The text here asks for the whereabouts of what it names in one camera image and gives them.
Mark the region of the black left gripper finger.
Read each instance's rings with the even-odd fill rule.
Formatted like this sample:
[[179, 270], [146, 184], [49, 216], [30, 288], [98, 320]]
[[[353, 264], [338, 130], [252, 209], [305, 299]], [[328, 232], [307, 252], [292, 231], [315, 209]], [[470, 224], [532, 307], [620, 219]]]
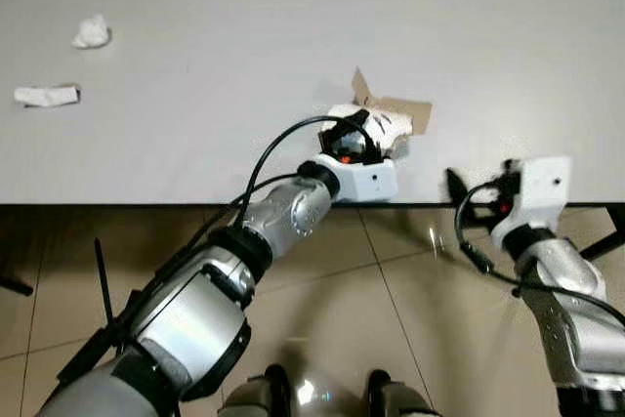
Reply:
[[338, 141], [350, 133], [357, 133], [362, 139], [372, 141], [372, 135], [366, 128], [370, 117], [369, 110], [358, 110], [349, 116], [322, 116], [325, 122], [331, 123], [330, 128], [322, 131], [322, 139]]

